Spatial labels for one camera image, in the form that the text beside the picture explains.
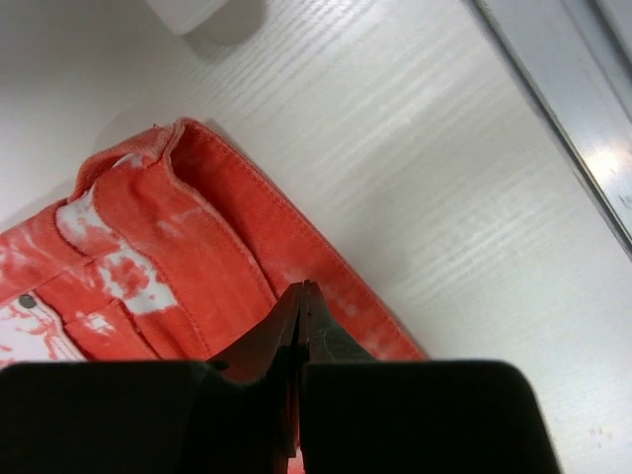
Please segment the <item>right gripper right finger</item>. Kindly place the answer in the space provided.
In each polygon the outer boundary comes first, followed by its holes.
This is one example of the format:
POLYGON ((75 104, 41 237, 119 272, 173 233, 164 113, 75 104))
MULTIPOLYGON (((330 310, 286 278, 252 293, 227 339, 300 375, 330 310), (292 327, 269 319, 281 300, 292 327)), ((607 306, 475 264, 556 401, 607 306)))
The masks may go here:
POLYGON ((377 473, 377 361, 332 316, 320 286, 301 292, 300 446, 308 473, 377 473))

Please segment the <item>orange white tie-dye trousers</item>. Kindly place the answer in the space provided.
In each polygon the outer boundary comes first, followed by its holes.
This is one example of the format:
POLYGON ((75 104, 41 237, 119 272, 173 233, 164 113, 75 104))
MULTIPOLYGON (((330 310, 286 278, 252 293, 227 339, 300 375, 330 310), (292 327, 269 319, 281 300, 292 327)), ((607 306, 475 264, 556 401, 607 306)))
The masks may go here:
POLYGON ((245 156, 199 121, 155 125, 2 233, 1 362, 209 359, 306 279, 373 356, 423 357, 245 156))

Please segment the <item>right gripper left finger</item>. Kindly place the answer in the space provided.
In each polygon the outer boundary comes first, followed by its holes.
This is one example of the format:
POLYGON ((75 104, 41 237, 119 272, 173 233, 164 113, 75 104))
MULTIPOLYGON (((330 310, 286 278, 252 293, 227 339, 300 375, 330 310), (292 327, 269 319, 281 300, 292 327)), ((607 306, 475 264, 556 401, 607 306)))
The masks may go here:
POLYGON ((291 284, 271 312, 209 363, 217 473, 285 473, 298 439, 302 285, 291 284))

